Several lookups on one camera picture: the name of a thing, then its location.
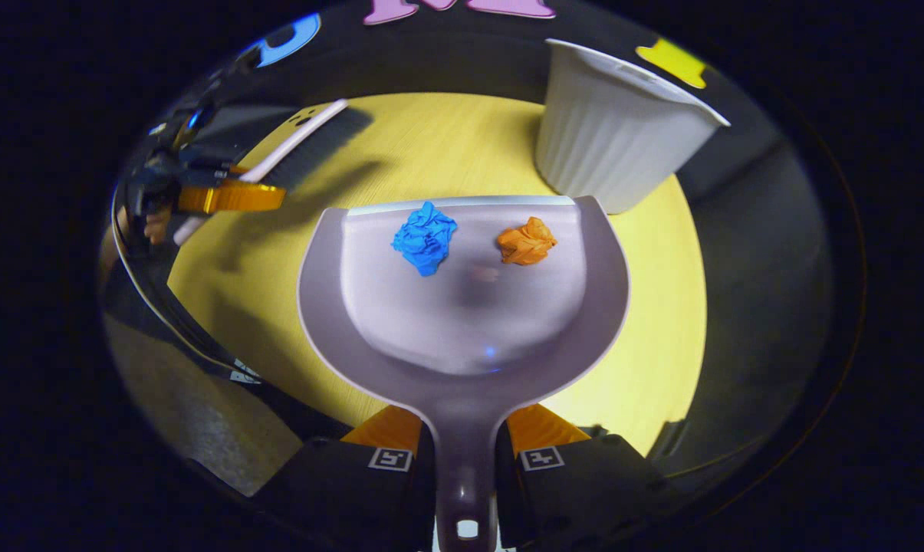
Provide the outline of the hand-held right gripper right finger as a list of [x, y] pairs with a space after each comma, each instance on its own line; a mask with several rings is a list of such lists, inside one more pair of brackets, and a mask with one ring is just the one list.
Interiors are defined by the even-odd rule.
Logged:
[[679, 510], [682, 495], [623, 437], [545, 406], [509, 415], [496, 449], [501, 548], [609, 550]]

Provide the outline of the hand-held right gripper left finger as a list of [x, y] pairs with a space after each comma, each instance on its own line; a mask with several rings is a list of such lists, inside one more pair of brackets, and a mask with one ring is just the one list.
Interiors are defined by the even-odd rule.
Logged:
[[314, 551], [431, 551], [434, 475], [426, 424], [386, 406], [342, 438], [305, 442], [252, 503]]

